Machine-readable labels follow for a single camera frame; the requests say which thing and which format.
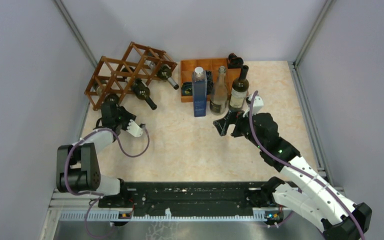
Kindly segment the green bottle rack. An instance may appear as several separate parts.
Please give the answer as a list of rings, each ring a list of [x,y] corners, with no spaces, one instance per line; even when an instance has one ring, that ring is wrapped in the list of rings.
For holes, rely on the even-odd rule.
[[[146,60],[144,63],[150,67],[151,71],[153,71],[157,66],[154,62],[150,60]],[[168,82],[175,90],[179,89],[178,83],[172,78],[172,71],[168,65],[162,64],[156,72],[156,76],[160,80]]]

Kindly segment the blue square glass bottle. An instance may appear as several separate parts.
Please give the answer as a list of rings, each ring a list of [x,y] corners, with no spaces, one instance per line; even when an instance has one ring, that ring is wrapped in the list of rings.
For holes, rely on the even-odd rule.
[[[192,74],[192,97],[194,117],[205,117],[207,109],[207,74],[198,66]]]

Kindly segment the green bottle silver neck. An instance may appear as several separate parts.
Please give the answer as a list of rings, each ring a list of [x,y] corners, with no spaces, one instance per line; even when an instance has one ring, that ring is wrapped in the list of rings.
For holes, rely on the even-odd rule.
[[[98,83],[94,83],[93,89],[99,97],[103,94],[103,91],[104,91],[105,87],[107,86],[107,83],[108,82],[106,80],[101,81],[102,86],[100,86]],[[104,96],[105,96],[105,98],[104,98],[105,103],[107,103],[107,102],[112,102],[112,103],[116,103],[116,104],[119,103],[119,96],[115,93],[105,93]]]

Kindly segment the clear glass wine bottle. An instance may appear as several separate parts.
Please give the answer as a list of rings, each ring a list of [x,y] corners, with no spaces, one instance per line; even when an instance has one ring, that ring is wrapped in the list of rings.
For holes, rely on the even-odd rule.
[[[213,85],[210,94],[209,109],[214,115],[221,115],[225,112],[228,102],[228,88],[226,85],[226,72],[225,66],[218,68],[218,76],[216,83]]]

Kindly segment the green bottle black neck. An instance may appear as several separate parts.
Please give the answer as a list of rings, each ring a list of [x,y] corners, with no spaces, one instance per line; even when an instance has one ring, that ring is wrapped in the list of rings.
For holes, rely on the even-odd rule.
[[[136,78],[131,85],[131,90],[134,92],[135,96],[144,100],[152,110],[157,109],[157,105],[154,103],[152,98],[150,97],[150,89],[144,84],[144,82],[140,78]]]

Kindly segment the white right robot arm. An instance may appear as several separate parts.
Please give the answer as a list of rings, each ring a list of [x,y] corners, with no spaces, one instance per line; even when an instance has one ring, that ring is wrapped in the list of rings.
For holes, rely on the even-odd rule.
[[[232,137],[245,137],[260,150],[260,156],[293,183],[272,177],[260,189],[266,204],[291,209],[312,223],[326,240],[363,240],[369,229],[372,209],[364,202],[345,197],[318,174],[300,152],[278,133],[269,113],[252,117],[244,111],[228,112],[213,121],[220,136],[234,125]]]

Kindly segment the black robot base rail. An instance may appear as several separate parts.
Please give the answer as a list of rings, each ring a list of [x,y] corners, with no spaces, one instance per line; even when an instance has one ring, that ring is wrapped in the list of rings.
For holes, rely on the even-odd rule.
[[[105,196],[99,208],[125,208],[127,221],[282,222],[287,208],[274,202],[275,184],[253,182],[125,182],[121,192]]]

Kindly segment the green bottle white label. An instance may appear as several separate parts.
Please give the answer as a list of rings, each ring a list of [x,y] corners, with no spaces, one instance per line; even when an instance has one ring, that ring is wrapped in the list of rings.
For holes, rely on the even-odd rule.
[[[232,112],[240,111],[243,108],[249,89],[249,81],[247,79],[248,71],[249,66],[243,65],[239,77],[232,83],[231,97],[228,106],[229,110]]]

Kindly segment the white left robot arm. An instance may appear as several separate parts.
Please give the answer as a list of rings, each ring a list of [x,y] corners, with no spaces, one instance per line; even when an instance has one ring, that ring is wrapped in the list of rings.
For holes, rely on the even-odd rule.
[[[114,102],[104,103],[101,117],[91,133],[57,149],[56,188],[74,196],[115,196],[122,192],[122,180],[103,176],[98,153],[118,140],[121,131],[140,137],[143,130],[136,115]]]

